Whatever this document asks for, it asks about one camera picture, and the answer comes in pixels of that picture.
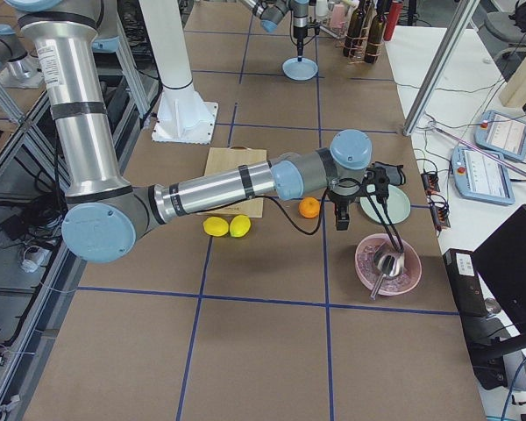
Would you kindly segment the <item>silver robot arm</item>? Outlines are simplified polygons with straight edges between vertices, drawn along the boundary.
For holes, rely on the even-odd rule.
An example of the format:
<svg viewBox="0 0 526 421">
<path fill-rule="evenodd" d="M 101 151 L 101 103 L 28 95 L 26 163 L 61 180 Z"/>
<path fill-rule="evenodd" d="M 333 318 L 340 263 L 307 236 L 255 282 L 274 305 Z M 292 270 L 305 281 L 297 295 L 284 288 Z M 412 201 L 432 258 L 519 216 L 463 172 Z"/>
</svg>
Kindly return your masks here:
<svg viewBox="0 0 526 421">
<path fill-rule="evenodd" d="M 321 30 L 321 24 L 309 16 L 308 1 L 244 1 L 242 4 L 250 10 L 254 17 L 259 19 L 262 29 L 268 33 L 275 32 L 279 23 L 289 17 L 289 37 L 296 47 L 296 56 L 283 62 L 283 74 L 298 82 L 317 77 L 316 62 L 303 56 L 304 47 L 312 41 L 309 30 L 313 30 L 315 36 L 318 36 Z M 388 235 L 392 248 L 397 252 L 402 252 L 402 239 L 387 214 L 389 194 L 386 171 L 380 166 L 370 167 L 366 170 L 363 181 L 358 182 L 351 177 L 346 180 L 359 191 L 349 196 L 333 197 L 332 200 L 338 205 L 338 209 L 344 208 L 341 204 L 344 201 L 364 197 L 372 205 L 376 216 L 380 218 L 380 224 Z"/>
<path fill-rule="evenodd" d="M 385 204 L 402 168 L 371 159 L 372 143 L 357 130 L 339 132 L 327 148 L 179 182 L 135 187 L 121 175 L 92 54 L 116 23 L 112 1 L 16 1 L 22 33 L 35 45 L 70 185 L 61 233 L 69 250 L 110 262 L 173 218 L 208 212 L 275 192 L 291 200 L 321 190 L 335 206 L 336 227 L 349 224 L 360 197 Z"/>
</svg>

